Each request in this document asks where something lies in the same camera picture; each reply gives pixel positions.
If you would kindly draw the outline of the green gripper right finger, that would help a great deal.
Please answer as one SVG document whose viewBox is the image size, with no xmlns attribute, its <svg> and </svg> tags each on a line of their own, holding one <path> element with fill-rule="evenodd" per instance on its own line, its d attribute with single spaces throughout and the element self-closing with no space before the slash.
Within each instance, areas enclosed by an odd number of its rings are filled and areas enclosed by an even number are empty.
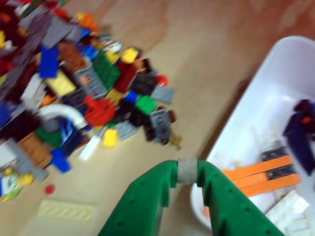
<svg viewBox="0 0 315 236">
<path fill-rule="evenodd" d="M 197 162 L 197 186 L 209 208 L 214 236 L 282 236 L 283 233 L 215 165 Z"/>
</svg>

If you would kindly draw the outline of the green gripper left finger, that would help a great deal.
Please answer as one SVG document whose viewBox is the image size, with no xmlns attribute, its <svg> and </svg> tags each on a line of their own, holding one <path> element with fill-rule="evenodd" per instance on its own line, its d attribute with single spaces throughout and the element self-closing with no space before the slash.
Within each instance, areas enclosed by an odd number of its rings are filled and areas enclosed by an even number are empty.
<svg viewBox="0 0 315 236">
<path fill-rule="evenodd" d="M 177 168 L 177 161 L 166 160 L 134 180 L 98 234 L 157 236 L 163 208 L 169 206 L 170 189 L 177 185 Z"/>
</svg>

